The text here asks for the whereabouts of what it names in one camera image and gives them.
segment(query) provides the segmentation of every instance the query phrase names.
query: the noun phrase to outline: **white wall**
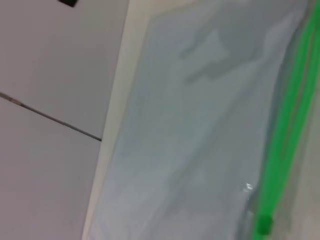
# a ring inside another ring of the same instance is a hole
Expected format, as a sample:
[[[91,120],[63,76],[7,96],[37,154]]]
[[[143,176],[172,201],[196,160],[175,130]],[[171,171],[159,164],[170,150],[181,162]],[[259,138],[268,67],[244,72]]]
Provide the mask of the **white wall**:
[[[128,0],[0,2],[0,92],[101,137]]]

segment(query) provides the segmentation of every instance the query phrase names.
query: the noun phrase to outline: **white cabinet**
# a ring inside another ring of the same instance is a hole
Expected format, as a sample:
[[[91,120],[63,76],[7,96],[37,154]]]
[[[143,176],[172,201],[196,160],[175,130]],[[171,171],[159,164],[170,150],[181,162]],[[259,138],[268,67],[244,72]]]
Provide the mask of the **white cabinet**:
[[[0,98],[0,239],[79,240],[100,142]]]
[[[127,2],[0,1],[0,92],[101,138]]]

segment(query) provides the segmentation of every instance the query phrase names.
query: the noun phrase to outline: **black object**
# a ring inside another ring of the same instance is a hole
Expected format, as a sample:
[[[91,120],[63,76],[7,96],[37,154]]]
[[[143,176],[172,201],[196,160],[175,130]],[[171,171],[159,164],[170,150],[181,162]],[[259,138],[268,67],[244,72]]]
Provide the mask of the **black object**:
[[[72,8],[74,8],[78,2],[78,0],[58,0],[59,2],[66,4]]]

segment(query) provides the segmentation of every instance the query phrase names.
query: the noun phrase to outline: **white surface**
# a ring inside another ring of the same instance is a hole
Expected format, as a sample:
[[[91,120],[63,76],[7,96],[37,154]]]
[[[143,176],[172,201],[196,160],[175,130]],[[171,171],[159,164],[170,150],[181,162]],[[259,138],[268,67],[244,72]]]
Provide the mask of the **white surface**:
[[[92,192],[83,228],[82,240],[87,240],[93,214],[101,194],[109,162],[121,127],[129,94],[143,47],[147,27],[152,17],[200,0],[130,0],[121,40],[114,85],[102,143],[94,176]]]
[[[320,236],[319,91],[318,84],[305,136],[279,209],[273,240],[318,240]]]
[[[0,98],[0,239],[79,240],[100,142]]]
[[[127,2],[0,1],[0,91],[100,138]]]

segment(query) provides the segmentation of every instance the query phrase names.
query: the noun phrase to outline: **green zipper strip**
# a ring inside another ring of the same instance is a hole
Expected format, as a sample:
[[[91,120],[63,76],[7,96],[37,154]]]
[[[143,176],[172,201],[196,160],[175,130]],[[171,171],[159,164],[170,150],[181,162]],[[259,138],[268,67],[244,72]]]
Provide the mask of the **green zipper strip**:
[[[253,240],[263,240],[272,231],[273,215],[285,189],[315,91],[319,64],[320,0],[316,2],[300,37],[293,70],[269,146]]]

